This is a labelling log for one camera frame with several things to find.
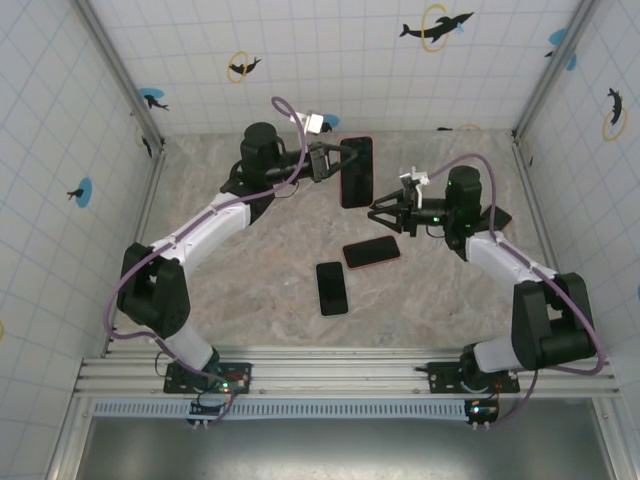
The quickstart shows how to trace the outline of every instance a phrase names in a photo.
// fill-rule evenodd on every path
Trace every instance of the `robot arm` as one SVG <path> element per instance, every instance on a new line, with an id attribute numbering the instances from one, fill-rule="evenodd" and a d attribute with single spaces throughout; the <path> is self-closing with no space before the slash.
<path id="1" fill-rule="evenodd" d="M 301 117 L 306 129 L 315 128 L 317 115 Z M 346 160 L 332 161 L 329 156 L 332 151 L 344 154 Z M 231 169 L 221 193 L 202 212 L 149 247 L 135 243 L 127 249 L 122 265 L 123 275 L 154 250 L 172 245 L 125 283 L 117 300 L 120 311 L 162 338 L 183 362 L 196 370 L 213 374 L 217 373 L 218 355 L 188 320 L 187 282 L 222 242 L 257 221 L 271 205 L 275 194 L 223 208 L 220 206 L 230 200 L 250 198 L 270 190 L 291 176 L 301 158 L 300 150 L 286 151 L 284 142 L 268 123 L 255 123 L 245 130 L 240 152 L 241 160 Z M 357 152 L 351 148 L 312 143 L 306 149 L 302 167 L 294 181 L 311 178 L 316 183 L 321 182 L 356 156 Z M 210 212 L 213 215 L 201 221 L 203 215 Z"/>
<path id="2" fill-rule="evenodd" d="M 593 326 L 584 280 L 575 273 L 559 274 L 537 265 L 502 233 L 490 231 L 490 210 L 481 213 L 482 186 L 475 168 L 452 168 L 445 198 L 423 197 L 421 189 L 429 183 L 424 173 L 412 172 L 400 179 L 403 188 L 376 200 L 369 218 L 398 233 L 409 232 L 412 237 L 419 225 L 441 226 L 451 250 L 464 261 L 481 267 L 513 294 L 511 335 L 463 349 L 460 363 L 467 386 L 480 390 L 492 383 L 492 375 L 497 372 L 537 370 L 596 353 L 584 325 L 554 289 L 542 281 L 540 273 L 552 279 Z M 511 217 L 498 207 L 495 211 L 494 230 L 500 230 Z"/>

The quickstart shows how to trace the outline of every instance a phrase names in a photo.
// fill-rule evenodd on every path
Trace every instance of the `gray surface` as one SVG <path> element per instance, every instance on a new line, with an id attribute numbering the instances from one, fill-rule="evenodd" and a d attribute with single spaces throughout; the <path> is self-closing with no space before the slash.
<path id="1" fill-rule="evenodd" d="M 533 401 L 490 432 L 442 420 L 96 419 L 80 479 L 609 478 L 586 402 Z"/>
<path id="2" fill-rule="evenodd" d="M 283 137 L 289 149 L 296 147 L 295 136 Z M 239 158 L 241 138 L 207 135 L 169 141 L 146 242 L 165 237 L 213 199 Z M 487 156 L 496 170 L 498 204 L 514 217 L 505 234 L 541 261 L 509 132 L 389 132 L 373 138 L 376 197 L 400 188 L 400 170 L 416 166 L 433 171 L 473 151 Z M 338 136 L 322 140 L 337 142 Z M 488 205 L 488 176 L 482 164 L 470 163 L 478 166 Z M 445 183 L 446 176 L 439 178 L 425 195 L 442 196 Z M 348 271 L 350 313 L 322 317 L 315 265 L 341 260 L 344 245 L 394 234 L 368 220 L 366 212 L 340 207 L 338 175 L 321 184 L 304 180 L 295 196 L 276 200 L 256 224 L 227 240 L 195 273 L 189 285 L 191 319 L 201 335 L 214 345 L 435 348 L 508 333 L 511 292 L 501 291 L 424 230 L 418 238 L 397 236 L 401 259 Z M 121 328 L 131 326 L 122 322 Z"/>

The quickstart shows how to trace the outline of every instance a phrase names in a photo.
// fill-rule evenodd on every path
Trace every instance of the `smartphone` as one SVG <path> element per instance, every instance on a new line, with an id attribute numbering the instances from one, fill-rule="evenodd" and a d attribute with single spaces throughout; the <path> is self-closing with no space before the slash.
<path id="1" fill-rule="evenodd" d="M 320 313 L 323 316 L 344 315 L 349 311 L 347 289 L 341 262 L 319 263 L 316 265 Z"/>
<path id="2" fill-rule="evenodd" d="M 343 138 L 340 145 L 358 152 L 358 157 L 340 170 L 340 205 L 342 208 L 368 207 L 373 203 L 373 139 Z"/>
<path id="3" fill-rule="evenodd" d="M 396 239 L 391 235 L 346 245 L 342 247 L 342 253 L 347 262 L 347 268 L 350 270 L 388 262 L 400 257 L 400 249 Z"/>

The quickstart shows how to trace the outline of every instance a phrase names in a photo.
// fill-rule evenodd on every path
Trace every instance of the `marble floor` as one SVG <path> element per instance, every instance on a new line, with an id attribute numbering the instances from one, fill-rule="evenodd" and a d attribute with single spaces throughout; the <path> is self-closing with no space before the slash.
<path id="1" fill-rule="evenodd" d="M 514 217 L 505 235 L 541 261 L 542 253 L 511 151 L 510 132 L 379 132 L 374 138 L 375 196 L 400 188 L 412 166 L 433 171 L 468 152 L 494 166 L 498 204 Z M 282 135 L 289 149 L 295 135 Z M 240 134 L 175 136 L 149 214 L 144 242 L 181 226 L 211 201 L 239 157 Z M 337 143 L 338 135 L 322 134 Z M 483 205 L 488 176 L 479 162 Z M 441 196 L 446 176 L 428 187 Z M 283 190 L 286 195 L 291 190 Z M 449 251 L 444 240 L 396 235 L 367 219 L 367 209 L 339 205 L 339 178 L 304 180 L 295 196 L 276 200 L 250 228 L 225 242 L 189 285 L 191 319 L 214 345 L 461 347 L 507 334 L 511 293 Z M 342 259 L 344 245 L 395 235 L 399 260 L 349 271 L 348 315 L 322 317 L 315 265 Z M 119 321 L 120 331 L 138 329 Z"/>

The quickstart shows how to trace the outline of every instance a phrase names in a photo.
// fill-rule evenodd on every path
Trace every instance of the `phone screen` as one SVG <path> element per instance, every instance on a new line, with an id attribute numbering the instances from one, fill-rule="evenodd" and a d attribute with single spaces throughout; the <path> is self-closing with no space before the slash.
<path id="1" fill-rule="evenodd" d="M 344 315 L 349 311 L 347 289 L 344 285 L 342 263 L 329 262 L 316 265 L 320 313 L 325 317 Z"/>
<path id="2" fill-rule="evenodd" d="M 373 203 L 373 139 L 344 138 L 340 145 L 356 149 L 358 157 L 340 170 L 342 208 L 368 207 Z M 346 160 L 340 154 L 340 161 Z"/>
<path id="3" fill-rule="evenodd" d="M 342 251 L 349 268 L 364 267 L 365 265 L 385 262 L 400 256 L 400 249 L 398 249 L 396 239 L 390 235 L 347 245 L 342 247 Z"/>

